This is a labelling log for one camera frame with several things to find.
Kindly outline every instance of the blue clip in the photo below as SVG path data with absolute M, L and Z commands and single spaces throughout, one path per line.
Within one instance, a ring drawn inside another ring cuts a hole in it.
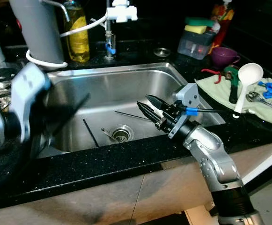
M 109 53 L 111 53 L 112 55 L 114 55 L 116 53 L 116 49 L 112 49 L 110 47 L 110 44 L 106 44 L 106 49 L 109 51 Z
M 198 116 L 198 108 L 186 108 L 186 115 L 187 116 Z
M 268 99 L 268 98 L 272 98 L 272 83 L 268 82 L 268 83 L 264 83 L 262 81 L 260 81 L 258 83 L 259 86 L 263 86 L 266 87 L 267 91 L 263 93 L 263 96 Z

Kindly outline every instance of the granite countertop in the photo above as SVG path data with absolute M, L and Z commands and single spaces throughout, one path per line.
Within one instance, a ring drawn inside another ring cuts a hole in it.
M 188 82 L 210 76 L 200 72 L 210 67 L 209 58 L 195 60 L 172 53 L 163 59 L 153 55 L 151 45 L 139 49 L 125 45 L 111 62 L 103 58 L 103 52 L 97 52 L 86 64 L 71 63 L 67 69 L 168 62 Z M 272 74 L 265 70 L 264 77 L 268 76 Z M 204 91 L 199 93 L 213 108 L 225 108 Z M 221 116 L 226 124 L 208 129 L 223 140 L 228 153 L 272 143 L 272 124 L 255 115 L 241 120 L 229 114 Z M 166 135 L 40 159 L 29 159 L 30 143 L 10 141 L 6 145 L 7 150 L 0 153 L 0 208 L 162 170 L 162 162 L 190 156 L 181 143 Z

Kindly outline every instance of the purple cup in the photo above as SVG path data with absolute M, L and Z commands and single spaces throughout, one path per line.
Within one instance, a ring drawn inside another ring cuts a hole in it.
M 212 50 L 211 58 L 216 69 L 223 69 L 230 64 L 238 62 L 241 57 L 230 48 L 216 47 Z

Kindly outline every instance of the sink drain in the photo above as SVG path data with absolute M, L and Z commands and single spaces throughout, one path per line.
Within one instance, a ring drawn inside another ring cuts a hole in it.
M 132 129 L 127 125 L 116 125 L 112 127 L 110 133 L 120 143 L 130 141 L 134 136 Z

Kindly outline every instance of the white spoon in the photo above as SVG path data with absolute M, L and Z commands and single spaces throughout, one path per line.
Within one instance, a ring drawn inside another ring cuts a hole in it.
M 263 74 L 264 74 L 263 68 L 259 64 L 256 64 L 256 63 L 245 64 L 239 69 L 238 77 L 242 83 L 242 90 L 238 98 L 238 101 L 235 105 L 235 110 L 234 110 L 235 112 L 241 113 L 248 86 L 260 81 L 263 77 Z M 233 117 L 236 119 L 239 118 L 239 116 L 234 114 L 233 114 Z

